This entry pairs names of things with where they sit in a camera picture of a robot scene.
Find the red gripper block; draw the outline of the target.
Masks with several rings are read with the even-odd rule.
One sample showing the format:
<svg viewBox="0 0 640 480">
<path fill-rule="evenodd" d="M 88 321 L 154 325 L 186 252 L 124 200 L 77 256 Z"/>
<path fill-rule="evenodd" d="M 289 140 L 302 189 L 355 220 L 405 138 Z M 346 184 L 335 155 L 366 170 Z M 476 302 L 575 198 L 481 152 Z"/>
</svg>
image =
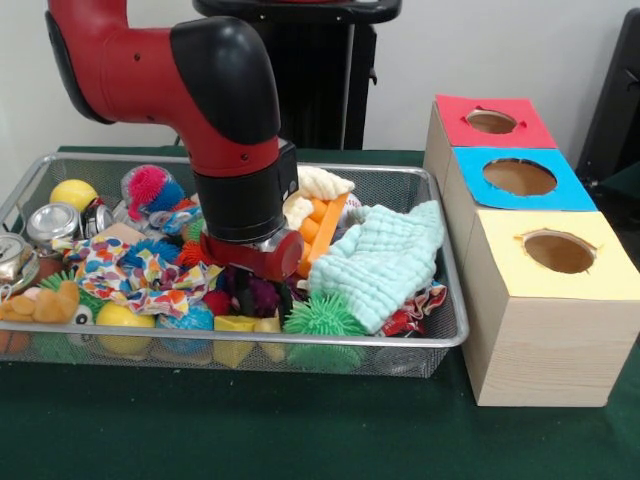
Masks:
<svg viewBox="0 0 640 480">
<path fill-rule="evenodd" d="M 234 297 L 243 316 L 255 313 L 249 272 L 265 280 L 283 282 L 276 284 L 276 291 L 280 298 L 279 320 L 286 321 L 293 308 L 293 297 L 284 281 L 301 261 L 304 242 L 299 232 L 279 230 L 272 237 L 252 244 L 233 244 L 202 234 L 201 247 L 216 264 L 240 268 L 234 275 Z"/>
</svg>

